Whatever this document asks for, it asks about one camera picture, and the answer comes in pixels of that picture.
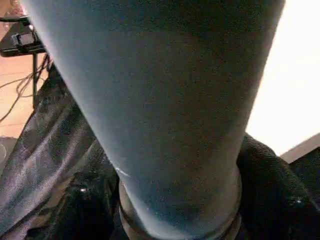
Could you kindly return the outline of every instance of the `white surface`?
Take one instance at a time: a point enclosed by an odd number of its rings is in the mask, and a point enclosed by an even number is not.
[[[286,1],[247,126],[278,155],[320,133],[319,9]]]

